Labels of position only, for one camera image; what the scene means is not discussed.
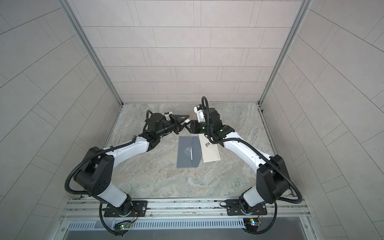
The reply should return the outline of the cream envelope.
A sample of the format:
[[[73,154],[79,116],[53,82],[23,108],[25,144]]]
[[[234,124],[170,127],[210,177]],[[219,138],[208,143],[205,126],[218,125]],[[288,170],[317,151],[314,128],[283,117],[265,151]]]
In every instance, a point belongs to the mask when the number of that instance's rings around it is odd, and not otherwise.
[[[204,163],[217,162],[221,160],[217,145],[212,144],[204,134],[199,134],[199,140]]]

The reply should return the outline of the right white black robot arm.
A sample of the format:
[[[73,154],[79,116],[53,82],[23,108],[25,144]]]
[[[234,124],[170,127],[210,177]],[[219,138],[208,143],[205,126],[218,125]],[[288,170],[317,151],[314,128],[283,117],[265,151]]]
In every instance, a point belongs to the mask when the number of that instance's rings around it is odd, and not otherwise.
[[[198,119],[187,123],[190,133],[206,134],[211,144],[232,151],[256,173],[256,185],[239,197],[240,208],[245,214],[255,212],[259,204],[275,203],[291,187],[286,165],[280,156],[272,157],[247,143],[232,127],[222,124],[214,108],[198,105],[194,112]]]

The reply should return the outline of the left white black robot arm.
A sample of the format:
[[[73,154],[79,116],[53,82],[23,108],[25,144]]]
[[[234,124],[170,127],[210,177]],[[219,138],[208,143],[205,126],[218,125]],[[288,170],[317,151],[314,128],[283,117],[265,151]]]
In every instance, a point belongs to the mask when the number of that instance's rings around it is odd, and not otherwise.
[[[140,135],[119,146],[90,149],[68,176],[66,191],[71,194],[88,194],[101,204],[107,204],[115,214],[127,216],[133,210],[132,198],[112,183],[114,168],[133,156],[151,151],[162,137],[170,133],[178,134],[189,121],[188,115],[147,111],[145,126]],[[79,184],[83,191],[72,190],[69,186],[70,180]]]

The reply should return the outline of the right circuit board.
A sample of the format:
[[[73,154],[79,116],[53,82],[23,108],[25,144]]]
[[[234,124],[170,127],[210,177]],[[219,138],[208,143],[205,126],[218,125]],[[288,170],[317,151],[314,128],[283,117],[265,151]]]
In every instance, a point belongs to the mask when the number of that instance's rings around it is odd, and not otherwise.
[[[245,229],[249,232],[257,232],[262,222],[259,219],[243,219]]]

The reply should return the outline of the circuit board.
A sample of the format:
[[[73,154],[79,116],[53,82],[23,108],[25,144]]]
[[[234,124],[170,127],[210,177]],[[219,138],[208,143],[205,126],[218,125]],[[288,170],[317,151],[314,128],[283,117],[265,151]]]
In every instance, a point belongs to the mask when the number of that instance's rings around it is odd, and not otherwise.
[[[245,229],[249,232],[257,232],[262,222],[259,219],[243,219]]]
[[[132,225],[131,221],[122,221],[119,223],[116,223],[114,226],[114,230],[116,231],[127,231]]]

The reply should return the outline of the left circuit board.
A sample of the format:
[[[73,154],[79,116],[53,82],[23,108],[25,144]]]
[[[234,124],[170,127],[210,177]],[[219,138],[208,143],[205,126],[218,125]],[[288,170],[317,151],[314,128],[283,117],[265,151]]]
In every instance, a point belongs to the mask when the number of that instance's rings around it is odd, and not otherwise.
[[[114,230],[116,231],[127,231],[132,225],[131,221],[122,221],[119,223],[116,223],[114,226]]]

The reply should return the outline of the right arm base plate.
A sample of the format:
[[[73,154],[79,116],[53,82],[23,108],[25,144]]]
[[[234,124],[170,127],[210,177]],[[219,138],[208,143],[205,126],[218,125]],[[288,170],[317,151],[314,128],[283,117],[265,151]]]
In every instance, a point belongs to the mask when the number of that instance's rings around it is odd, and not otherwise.
[[[220,206],[227,210],[228,216],[265,216],[268,214],[263,203],[250,207],[244,200],[228,199],[220,202]]]

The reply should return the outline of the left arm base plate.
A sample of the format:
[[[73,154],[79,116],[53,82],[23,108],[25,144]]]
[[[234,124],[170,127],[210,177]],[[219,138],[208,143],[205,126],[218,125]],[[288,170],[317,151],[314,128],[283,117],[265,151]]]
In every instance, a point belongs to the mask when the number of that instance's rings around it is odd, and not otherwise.
[[[119,218],[119,217],[144,217],[146,214],[148,201],[128,201],[123,203],[119,208],[112,204],[107,204],[106,208],[102,208],[104,217]]]

